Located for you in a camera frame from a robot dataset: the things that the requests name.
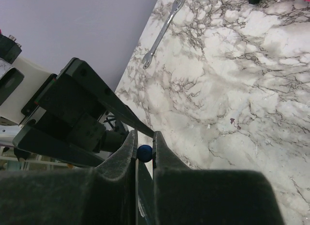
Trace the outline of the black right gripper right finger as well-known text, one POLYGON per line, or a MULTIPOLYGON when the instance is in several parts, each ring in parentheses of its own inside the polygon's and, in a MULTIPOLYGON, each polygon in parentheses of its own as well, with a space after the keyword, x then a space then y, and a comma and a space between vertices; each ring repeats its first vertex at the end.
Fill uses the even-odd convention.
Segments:
POLYGON ((193 170, 153 137, 155 223, 158 225, 282 225, 271 184, 251 170, 193 170))

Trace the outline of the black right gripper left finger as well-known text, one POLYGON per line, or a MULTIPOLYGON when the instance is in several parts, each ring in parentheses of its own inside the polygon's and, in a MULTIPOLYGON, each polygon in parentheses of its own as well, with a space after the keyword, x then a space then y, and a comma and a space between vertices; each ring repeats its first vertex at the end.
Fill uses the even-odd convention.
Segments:
POLYGON ((3 225, 135 225, 138 133, 95 168, 2 172, 3 225))

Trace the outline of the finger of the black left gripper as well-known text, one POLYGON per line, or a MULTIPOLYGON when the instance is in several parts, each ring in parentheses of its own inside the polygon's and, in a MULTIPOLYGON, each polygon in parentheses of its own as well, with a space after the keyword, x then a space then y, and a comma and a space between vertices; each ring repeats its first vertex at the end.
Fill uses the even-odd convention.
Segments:
POLYGON ((81 62, 82 70, 81 85, 83 85, 91 94, 95 95, 98 101, 104 107, 113 113, 115 117, 130 127, 147 135, 154 136, 154 131, 146 126, 140 119, 125 105, 115 93, 107 86, 107 84, 98 76, 98 74, 85 61, 81 62))
POLYGON ((59 139, 35 127, 23 127, 13 145, 78 167, 96 167, 104 161, 97 153, 114 151, 114 132, 105 127, 74 127, 59 139))

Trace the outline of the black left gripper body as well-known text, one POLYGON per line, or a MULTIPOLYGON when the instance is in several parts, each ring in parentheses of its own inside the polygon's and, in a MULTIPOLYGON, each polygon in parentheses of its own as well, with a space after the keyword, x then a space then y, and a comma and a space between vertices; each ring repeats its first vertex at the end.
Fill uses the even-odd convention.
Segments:
MULTIPOLYGON (((106 128, 102 118, 111 112, 81 85, 81 62, 73 58, 42 90, 36 99, 36 110, 23 121, 22 128, 35 127, 59 139, 65 138, 74 127, 106 128)), ((128 131, 119 119, 115 120, 111 130, 114 132, 115 152, 123 145, 128 131)), ((15 147, 14 154, 25 160, 33 153, 15 147)))

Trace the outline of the blue marker cap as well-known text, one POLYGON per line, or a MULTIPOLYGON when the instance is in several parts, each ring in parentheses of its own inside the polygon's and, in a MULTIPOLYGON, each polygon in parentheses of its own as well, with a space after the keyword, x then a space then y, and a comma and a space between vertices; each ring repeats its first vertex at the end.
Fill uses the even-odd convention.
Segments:
POLYGON ((147 163, 149 161, 152 160, 152 147, 149 145, 141 145, 138 149, 137 149, 137 158, 139 159, 139 161, 143 162, 143 163, 147 163))

